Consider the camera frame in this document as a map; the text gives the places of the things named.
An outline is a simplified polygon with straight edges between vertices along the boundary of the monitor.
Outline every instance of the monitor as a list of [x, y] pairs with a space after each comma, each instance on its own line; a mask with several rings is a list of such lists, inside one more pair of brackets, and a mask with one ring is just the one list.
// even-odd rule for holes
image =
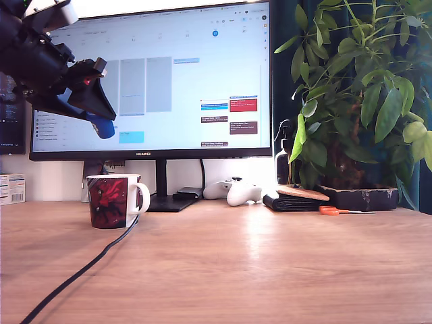
[[269, 34], [269, 0], [85, 18], [52, 32], [77, 60], [107, 61], [115, 135], [34, 111], [30, 158], [271, 156]]
[[12, 92], [14, 79], [0, 72], [0, 154], [26, 152], [26, 102]]

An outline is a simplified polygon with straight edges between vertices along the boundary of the black robotic arm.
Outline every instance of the black robotic arm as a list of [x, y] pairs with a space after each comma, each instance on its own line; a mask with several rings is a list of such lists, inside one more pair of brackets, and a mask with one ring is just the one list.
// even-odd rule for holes
[[100, 81], [107, 62], [75, 63], [65, 44], [51, 42], [49, 31], [77, 20], [71, 0], [24, 18], [31, 1], [0, 0], [0, 71], [14, 78], [17, 98], [33, 109], [89, 120], [101, 138], [113, 136], [116, 115]]

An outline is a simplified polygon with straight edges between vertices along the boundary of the wooden coaster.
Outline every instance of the wooden coaster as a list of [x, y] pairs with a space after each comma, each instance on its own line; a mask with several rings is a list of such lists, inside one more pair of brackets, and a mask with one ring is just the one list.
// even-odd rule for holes
[[306, 190], [302, 188], [294, 188], [293, 185], [278, 185], [276, 186], [276, 191], [280, 194], [286, 194], [288, 196], [296, 196], [296, 197], [324, 200], [324, 201], [330, 200], [328, 196], [325, 196], [320, 192], [313, 191], [313, 190]]

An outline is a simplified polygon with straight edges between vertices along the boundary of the black spray bottle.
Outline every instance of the black spray bottle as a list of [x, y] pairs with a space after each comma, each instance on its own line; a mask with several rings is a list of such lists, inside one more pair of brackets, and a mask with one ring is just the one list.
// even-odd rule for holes
[[281, 140], [282, 151], [275, 157], [276, 179], [278, 184], [289, 184], [291, 182], [291, 165], [288, 163], [294, 146], [295, 125], [291, 119], [285, 119], [280, 123], [275, 142]]

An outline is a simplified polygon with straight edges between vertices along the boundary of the orange scissors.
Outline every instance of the orange scissors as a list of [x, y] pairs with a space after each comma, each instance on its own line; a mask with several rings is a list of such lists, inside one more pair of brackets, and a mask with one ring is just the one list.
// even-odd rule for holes
[[336, 216], [339, 214], [375, 214], [373, 211], [349, 211], [347, 209], [337, 209], [332, 206], [320, 206], [319, 212], [323, 215]]

